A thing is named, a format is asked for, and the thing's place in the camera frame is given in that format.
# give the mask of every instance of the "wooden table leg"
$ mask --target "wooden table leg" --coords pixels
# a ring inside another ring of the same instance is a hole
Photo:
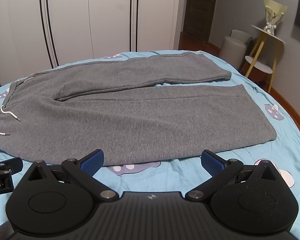
[[[258,45],[260,44],[260,42],[261,42],[261,40],[262,40],[262,37],[263,37],[263,34],[264,34],[263,32],[260,33],[260,35],[259,35],[259,37],[258,37],[256,43],[255,43],[254,46],[253,46],[252,51],[251,51],[250,54],[249,54],[250,57],[252,57],[253,53],[256,51],[256,48],[257,48]]]
[[[257,62],[258,57],[259,57],[259,55],[262,51],[263,45],[265,44],[267,37],[268,37],[268,35],[261,37],[262,40],[261,40],[260,46],[259,46],[258,51],[257,51],[256,55],[254,56],[254,59],[253,59],[251,65],[250,65],[250,67],[249,67],[249,69],[248,69],[248,71],[245,75],[246,78],[249,77],[249,75],[251,73],[251,70],[253,69],[255,63]]]
[[[273,60],[273,66],[272,66],[272,75],[271,75],[271,79],[270,79],[268,93],[270,93],[271,87],[272,87],[272,82],[273,82],[274,73],[275,73],[275,67],[277,66],[279,47],[280,47],[280,41],[277,40],[276,44],[275,44],[275,54],[274,54],[274,60]]]

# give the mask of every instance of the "metal screw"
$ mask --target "metal screw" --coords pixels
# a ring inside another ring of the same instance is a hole
[[[116,192],[113,190],[104,190],[100,193],[100,196],[103,198],[113,198],[116,195]]]
[[[197,198],[202,198],[203,195],[204,195],[204,193],[203,193],[202,191],[200,191],[200,190],[191,190],[191,191],[188,193],[188,196],[189,196],[190,198],[195,198],[195,199],[197,199]]]

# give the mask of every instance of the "light blue bed sheet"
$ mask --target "light blue bed sheet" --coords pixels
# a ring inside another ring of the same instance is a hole
[[[132,57],[149,57],[155,54],[175,54],[183,52],[185,51],[163,50],[145,53],[124,52],[121,53],[119,57],[115,58],[109,57],[105,59],[89,59],[76,62],[75,64],[98,60],[127,60],[128,58]],[[300,239],[300,132],[298,128],[287,112],[278,104],[278,102],[276,102],[270,95],[264,92],[256,84],[239,74],[238,71],[236,71],[231,65],[208,53],[202,51],[195,53],[203,53],[221,68],[231,71],[232,77],[229,81],[198,83],[191,85],[235,86],[238,84],[243,84],[254,102],[261,108],[265,116],[277,131],[278,137],[272,142],[236,149],[233,151],[222,152],[219,153],[219,155],[226,160],[230,158],[237,158],[245,164],[252,165],[259,159],[269,159],[273,161],[280,170],[286,170],[293,176],[295,184],[291,190],[298,200],[299,214],[292,227],[291,233]],[[166,83],[158,84],[157,86],[161,85],[170,86],[170,84]],[[1,87],[0,94],[4,93],[8,87],[9,84]],[[284,117],[284,120],[279,121],[272,118],[267,113],[265,104],[277,104],[279,106],[279,113]],[[11,158],[10,155],[0,151],[0,161],[9,158]],[[13,175],[14,185],[17,185],[30,165],[30,162],[24,161],[23,171]],[[118,176],[111,172],[108,168],[103,167],[94,175],[94,178],[117,191],[120,195],[123,191],[181,191],[184,196],[186,192],[209,179],[210,175],[205,171],[204,168],[202,168],[200,157],[192,157],[162,161],[161,165],[157,168],[148,168],[139,173],[124,174],[122,176]],[[7,220],[5,215],[5,203],[7,202],[10,194],[11,193],[0,195],[0,225]]]

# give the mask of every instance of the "dark brown wooden door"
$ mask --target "dark brown wooden door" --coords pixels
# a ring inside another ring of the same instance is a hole
[[[216,0],[187,0],[183,32],[208,42]]]

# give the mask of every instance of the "ribbed black surface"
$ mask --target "ribbed black surface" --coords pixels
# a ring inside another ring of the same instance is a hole
[[[11,240],[38,237],[15,234]],[[184,200],[180,193],[125,192],[116,201],[103,203],[93,217],[71,233],[50,240],[244,240],[295,239],[288,233],[269,237],[250,237],[229,231],[217,223],[199,202]]]

